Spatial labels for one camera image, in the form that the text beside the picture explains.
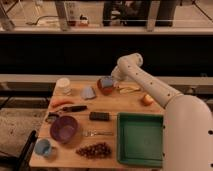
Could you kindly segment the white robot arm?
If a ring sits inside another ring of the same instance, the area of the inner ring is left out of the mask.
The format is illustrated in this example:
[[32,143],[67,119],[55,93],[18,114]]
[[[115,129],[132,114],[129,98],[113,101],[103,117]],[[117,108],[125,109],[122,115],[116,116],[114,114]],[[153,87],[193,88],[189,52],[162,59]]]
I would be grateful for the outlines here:
[[200,98],[185,95],[141,69],[139,53],[117,60],[111,72],[140,85],[164,110],[163,171],[213,171],[213,113]]

